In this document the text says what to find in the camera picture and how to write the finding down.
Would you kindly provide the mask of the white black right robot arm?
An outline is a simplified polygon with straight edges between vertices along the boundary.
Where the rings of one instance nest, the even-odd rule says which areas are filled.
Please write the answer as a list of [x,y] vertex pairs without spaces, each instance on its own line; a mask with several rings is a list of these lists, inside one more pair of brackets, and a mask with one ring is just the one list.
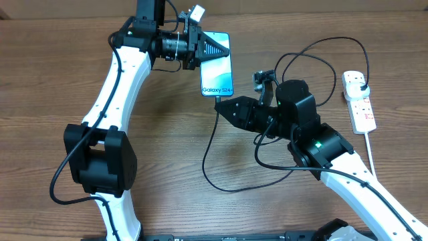
[[240,96],[216,103],[215,110],[239,129],[289,140],[296,162],[292,169],[310,171],[337,193],[378,240],[427,239],[427,226],[381,185],[338,131],[321,123],[303,80],[281,83],[276,102],[275,107],[264,106]]

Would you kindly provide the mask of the black Galaxy smartphone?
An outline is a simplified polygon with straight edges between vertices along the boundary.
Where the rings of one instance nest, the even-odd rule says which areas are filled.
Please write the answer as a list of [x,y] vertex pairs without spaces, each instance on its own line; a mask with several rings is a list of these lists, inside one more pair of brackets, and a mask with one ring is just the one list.
[[201,94],[229,97],[233,95],[231,54],[201,63]]

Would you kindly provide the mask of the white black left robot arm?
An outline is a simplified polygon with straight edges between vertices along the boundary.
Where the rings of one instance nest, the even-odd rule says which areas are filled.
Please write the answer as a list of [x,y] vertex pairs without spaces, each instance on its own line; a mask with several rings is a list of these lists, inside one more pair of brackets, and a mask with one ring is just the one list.
[[128,124],[143,82],[157,58],[177,61],[181,69],[201,70],[201,92],[219,98],[233,94],[230,37],[203,31],[204,9],[198,5],[176,14],[183,31],[165,30],[165,1],[139,1],[135,15],[108,38],[112,48],[109,73],[96,102],[78,125],[64,131],[72,179],[96,202],[107,240],[142,240],[131,187],[138,169],[128,140]]

